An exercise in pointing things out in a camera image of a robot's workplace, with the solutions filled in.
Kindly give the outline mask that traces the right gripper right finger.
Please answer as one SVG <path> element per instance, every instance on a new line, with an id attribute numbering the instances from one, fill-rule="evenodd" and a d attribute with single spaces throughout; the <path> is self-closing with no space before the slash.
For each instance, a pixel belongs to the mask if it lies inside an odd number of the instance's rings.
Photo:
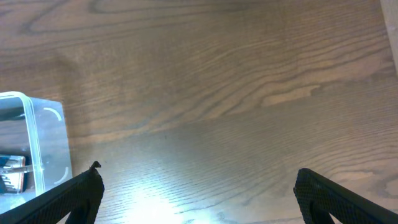
<path id="1" fill-rule="evenodd" d="M 294 195 L 309 223 L 397 223 L 397 214 L 308 169 L 298 171 Z"/>

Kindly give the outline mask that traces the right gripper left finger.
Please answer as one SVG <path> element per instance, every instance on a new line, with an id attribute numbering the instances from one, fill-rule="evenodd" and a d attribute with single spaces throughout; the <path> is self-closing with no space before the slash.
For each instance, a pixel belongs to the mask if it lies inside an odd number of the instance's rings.
<path id="1" fill-rule="evenodd" d="M 95 161 L 78 176 L 1 214 L 1 223 L 94 223 L 104 195 L 103 179 Z"/>

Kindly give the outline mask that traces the black yellow screwdriver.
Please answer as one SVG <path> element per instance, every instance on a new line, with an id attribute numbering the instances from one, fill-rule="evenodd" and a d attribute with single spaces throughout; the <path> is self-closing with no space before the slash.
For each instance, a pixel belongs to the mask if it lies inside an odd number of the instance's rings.
<path id="1" fill-rule="evenodd" d="M 24 120 L 25 114 L 13 115 L 13 114 L 2 114 L 0 117 L 0 121 L 17 121 Z"/>

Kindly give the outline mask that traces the blue precision screwdriver set case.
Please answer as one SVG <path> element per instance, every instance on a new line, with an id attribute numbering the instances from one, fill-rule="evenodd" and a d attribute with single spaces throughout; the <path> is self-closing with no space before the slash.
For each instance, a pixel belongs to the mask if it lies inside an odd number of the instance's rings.
<path id="1" fill-rule="evenodd" d="M 20 194 L 24 191 L 24 156 L 1 155 L 1 194 Z"/>

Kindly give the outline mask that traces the silver ring wrench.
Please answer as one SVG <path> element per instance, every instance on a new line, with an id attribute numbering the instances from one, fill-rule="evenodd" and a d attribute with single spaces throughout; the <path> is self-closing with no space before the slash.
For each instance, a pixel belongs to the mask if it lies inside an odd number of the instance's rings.
<path id="1" fill-rule="evenodd" d="M 32 165 L 29 166 L 22 166 L 22 167 L 2 167 L 0 170 L 1 175 L 7 174 L 17 174 L 17 173 L 29 173 L 33 172 L 34 167 Z"/>

